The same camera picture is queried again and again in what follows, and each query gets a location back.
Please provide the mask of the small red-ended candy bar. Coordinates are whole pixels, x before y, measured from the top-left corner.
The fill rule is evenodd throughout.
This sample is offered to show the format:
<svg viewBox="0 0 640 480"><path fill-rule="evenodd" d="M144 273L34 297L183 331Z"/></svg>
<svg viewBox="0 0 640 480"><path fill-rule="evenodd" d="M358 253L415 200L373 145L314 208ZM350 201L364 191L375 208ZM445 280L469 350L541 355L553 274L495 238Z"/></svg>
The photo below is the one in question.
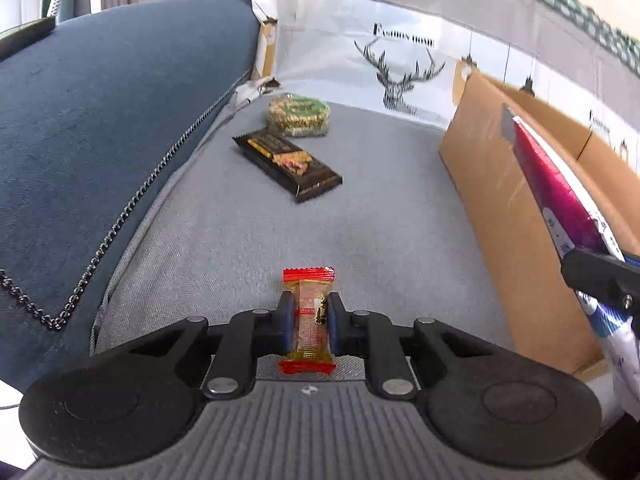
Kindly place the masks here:
<svg viewBox="0 0 640 480"><path fill-rule="evenodd" d="M334 372L326 302L334 278L335 271L329 266L283 270L283 284L294 296L294 335L291 350L279 362L282 374Z"/></svg>

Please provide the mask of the long silver snack packet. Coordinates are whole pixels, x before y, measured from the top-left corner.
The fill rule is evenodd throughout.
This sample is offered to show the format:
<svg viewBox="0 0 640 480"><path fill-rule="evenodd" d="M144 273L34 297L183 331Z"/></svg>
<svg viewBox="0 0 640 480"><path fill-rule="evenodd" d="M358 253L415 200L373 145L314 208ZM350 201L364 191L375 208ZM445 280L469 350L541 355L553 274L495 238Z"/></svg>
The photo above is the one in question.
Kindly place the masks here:
<svg viewBox="0 0 640 480"><path fill-rule="evenodd" d="M501 133L512 145L561 263L576 247L623 260L623 249L604 214L551 144L508 106L502 108ZM632 332L631 320L583 292L574 293L600 340L617 403L638 418L639 338Z"/></svg>

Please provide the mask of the black soda cracker packet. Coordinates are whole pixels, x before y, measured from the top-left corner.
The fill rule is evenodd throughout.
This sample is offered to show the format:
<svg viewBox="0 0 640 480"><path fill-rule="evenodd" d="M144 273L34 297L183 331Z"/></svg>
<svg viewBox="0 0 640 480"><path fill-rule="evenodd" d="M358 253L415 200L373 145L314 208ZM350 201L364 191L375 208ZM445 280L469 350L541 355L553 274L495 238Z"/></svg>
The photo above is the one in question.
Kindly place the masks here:
<svg viewBox="0 0 640 480"><path fill-rule="evenodd" d="M296 203L343 184L343 177L324 162L268 128L235 136L233 141L247 159L290 192Z"/></svg>

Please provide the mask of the green label noodle snack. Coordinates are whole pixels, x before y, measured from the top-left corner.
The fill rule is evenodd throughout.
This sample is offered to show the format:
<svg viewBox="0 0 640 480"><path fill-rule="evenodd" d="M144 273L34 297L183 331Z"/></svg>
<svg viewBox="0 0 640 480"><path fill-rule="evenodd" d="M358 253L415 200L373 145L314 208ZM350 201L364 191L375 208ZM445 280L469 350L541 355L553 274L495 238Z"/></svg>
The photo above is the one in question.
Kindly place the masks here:
<svg viewBox="0 0 640 480"><path fill-rule="evenodd" d="M284 136L324 136L329 130L328 104L308 96L285 93L272 98L267 108L267 125Z"/></svg>

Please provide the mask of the deer print sofa cover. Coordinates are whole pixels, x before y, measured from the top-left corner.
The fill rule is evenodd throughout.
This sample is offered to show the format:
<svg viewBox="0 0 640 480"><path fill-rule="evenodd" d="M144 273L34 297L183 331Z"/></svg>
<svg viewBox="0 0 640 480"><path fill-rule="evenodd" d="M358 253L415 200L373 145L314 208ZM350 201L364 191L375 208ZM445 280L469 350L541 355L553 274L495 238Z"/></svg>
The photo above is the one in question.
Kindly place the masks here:
<svg viewBox="0 0 640 480"><path fill-rule="evenodd" d="M329 102L303 147L343 177L296 203L233 138L262 126L246 84L169 179L125 250L94 322L101 352L190 315L268 308L287 266L332 266L347 307L432 316L515 349L439 147L454 75L478 70L555 107L639 177L639 79L539 0L252 0L276 23L273 78Z"/></svg>

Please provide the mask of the brown cardboard box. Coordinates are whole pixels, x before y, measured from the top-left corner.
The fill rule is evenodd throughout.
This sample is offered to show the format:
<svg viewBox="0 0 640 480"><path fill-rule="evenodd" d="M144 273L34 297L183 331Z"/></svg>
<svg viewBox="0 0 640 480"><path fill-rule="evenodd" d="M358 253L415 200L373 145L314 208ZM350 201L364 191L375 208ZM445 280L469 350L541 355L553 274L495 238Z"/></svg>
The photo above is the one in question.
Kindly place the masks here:
<svg viewBox="0 0 640 480"><path fill-rule="evenodd" d="M566 287L544 219L501 132L513 110L559 150L625 252L639 251L639 178L595 133L555 107L478 70L454 75L457 110L439 154L462 198L516 351L584 382L608 368Z"/></svg>

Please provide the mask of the green checkered cloth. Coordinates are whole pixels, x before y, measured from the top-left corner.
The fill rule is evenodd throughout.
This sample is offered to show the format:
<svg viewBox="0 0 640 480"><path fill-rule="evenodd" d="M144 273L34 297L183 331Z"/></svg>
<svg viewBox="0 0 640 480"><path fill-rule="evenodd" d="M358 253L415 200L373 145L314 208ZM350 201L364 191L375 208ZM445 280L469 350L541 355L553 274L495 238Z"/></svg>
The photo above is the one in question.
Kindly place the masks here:
<svg viewBox="0 0 640 480"><path fill-rule="evenodd" d="M539 0L585 32L593 41L639 76L639 40L602 20L591 6L579 0Z"/></svg>

